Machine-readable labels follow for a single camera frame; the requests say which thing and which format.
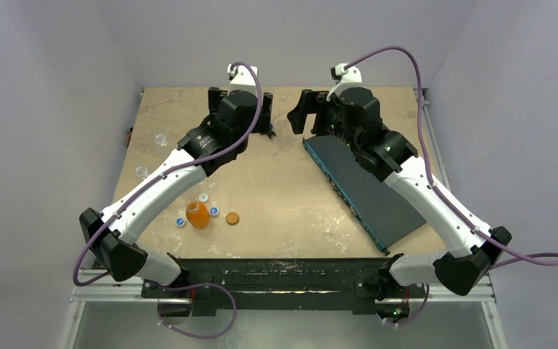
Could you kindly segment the blue white bottle cap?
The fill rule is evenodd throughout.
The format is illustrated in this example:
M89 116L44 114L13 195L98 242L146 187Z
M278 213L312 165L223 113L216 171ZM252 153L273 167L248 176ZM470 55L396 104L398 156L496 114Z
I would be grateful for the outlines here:
M213 206L212 208L210 208L209 214L212 217L217 217L219 215L219 209L217 207Z

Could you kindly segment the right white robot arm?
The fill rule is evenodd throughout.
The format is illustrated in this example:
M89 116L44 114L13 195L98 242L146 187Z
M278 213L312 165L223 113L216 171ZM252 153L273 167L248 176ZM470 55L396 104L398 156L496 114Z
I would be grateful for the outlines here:
M380 270L383 293L395 296L412 284L439 283L465 296L495 265L512 239L508 230L476 220L438 180L428 182L425 160L399 132L381 118L381 103L371 90L352 87L339 96L304 89L287 114L293 133L304 131L315 115L311 133L330 135L349 148L358 165L401 195L442 239L445 248L431 254L400 254Z

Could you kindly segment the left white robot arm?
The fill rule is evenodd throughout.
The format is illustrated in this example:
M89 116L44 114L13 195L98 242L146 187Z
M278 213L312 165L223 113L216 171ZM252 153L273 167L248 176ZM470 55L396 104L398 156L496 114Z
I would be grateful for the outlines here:
M114 280L138 276L158 283L169 297L184 294L187 277L176 257L146 250L140 236L180 195L244 152L247 144L237 141L248 128L270 133L272 93L258 99L243 90L211 87L208 99L208 116L134 190L100 211L88 208L81 213L85 241Z

